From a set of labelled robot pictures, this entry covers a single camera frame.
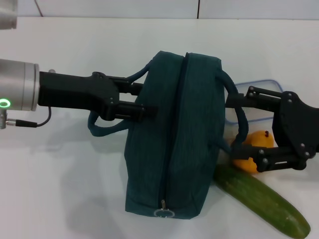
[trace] metal cylinder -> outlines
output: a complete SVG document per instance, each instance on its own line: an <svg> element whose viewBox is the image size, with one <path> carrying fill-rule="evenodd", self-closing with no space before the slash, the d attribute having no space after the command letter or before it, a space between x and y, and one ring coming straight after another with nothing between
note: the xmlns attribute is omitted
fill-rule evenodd
<svg viewBox="0 0 319 239"><path fill-rule="evenodd" d="M0 29L16 29L17 0L0 0Z"/></svg>
<svg viewBox="0 0 319 239"><path fill-rule="evenodd" d="M35 111L39 96L37 64L0 59L0 108Z"/></svg>

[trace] cucumber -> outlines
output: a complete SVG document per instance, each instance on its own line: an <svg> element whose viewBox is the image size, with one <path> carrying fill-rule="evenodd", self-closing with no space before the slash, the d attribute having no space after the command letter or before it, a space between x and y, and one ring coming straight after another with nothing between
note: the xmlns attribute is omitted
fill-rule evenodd
<svg viewBox="0 0 319 239"><path fill-rule="evenodd" d="M217 165L214 172L216 185L243 203L285 235L304 239L310 225L303 215L270 187L228 165Z"/></svg>

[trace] white tabletop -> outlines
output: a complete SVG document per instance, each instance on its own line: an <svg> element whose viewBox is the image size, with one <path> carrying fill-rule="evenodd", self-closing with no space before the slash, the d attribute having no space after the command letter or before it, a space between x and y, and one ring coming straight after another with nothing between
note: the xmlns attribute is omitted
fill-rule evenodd
<svg viewBox="0 0 319 239"><path fill-rule="evenodd" d="M42 71L62 74L128 76L160 50L219 57L235 82L276 79L319 107L319 21L19 18L18 30L0 31L0 58L39 63ZM41 122L47 108L8 114ZM192 220L125 212L126 132L95 138L87 116L87 111L53 109L44 127L0 132L0 238L287 238L214 186ZM250 127L270 130L271 123ZM301 211L312 227L308 238L319 238L318 160L309 160L304 171L258 177Z"/></svg>

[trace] zipper pull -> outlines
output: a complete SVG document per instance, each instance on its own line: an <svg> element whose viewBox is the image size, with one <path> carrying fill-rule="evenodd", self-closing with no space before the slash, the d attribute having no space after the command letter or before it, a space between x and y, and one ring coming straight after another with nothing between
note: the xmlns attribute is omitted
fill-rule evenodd
<svg viewBox="0 0 319 239"><path fill-rule="evenodd" d="M161 209L157 209L154 211L154 216L158 218L173 218L175 216L175 213L171 211L170 209L166 208L166 202L165 200L161 200Z"/></svg>
<svg viewBox="0 0 319 239"><path fill-rule="evenodd" d="M165 200L163 199L160 203L161 203L161 208L162 208L163 210L165 210L165 209L166 209Z"/></svg>

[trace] zipper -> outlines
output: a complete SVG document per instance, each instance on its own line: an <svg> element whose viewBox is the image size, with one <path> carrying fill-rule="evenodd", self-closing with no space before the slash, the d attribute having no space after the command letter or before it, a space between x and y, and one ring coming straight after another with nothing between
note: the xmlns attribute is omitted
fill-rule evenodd
<svg viewBox="0 0 319 239"><path fill-rule="evenodd" d="M170 133L168 135L168 149L165 154L164 164L162 168L162 175L161 175L161 181L160 181L160 187L159 187L159 207L162 208L163 204L166 204L166 186L168 182L168 168L169 168L169 162L171 160L171 154L173 152L174 143L176 139L177 134L177 127L178 127L178 115L179 115L179 109L180 109L180 98L182 94L182 90L184 87L185 82L185 76L187 71L187 64L189 59L189 53L186 53L180 70L176 95L174 97L174 106L172 108L171 116L173 116L172 124L170 127Z"/></svg>

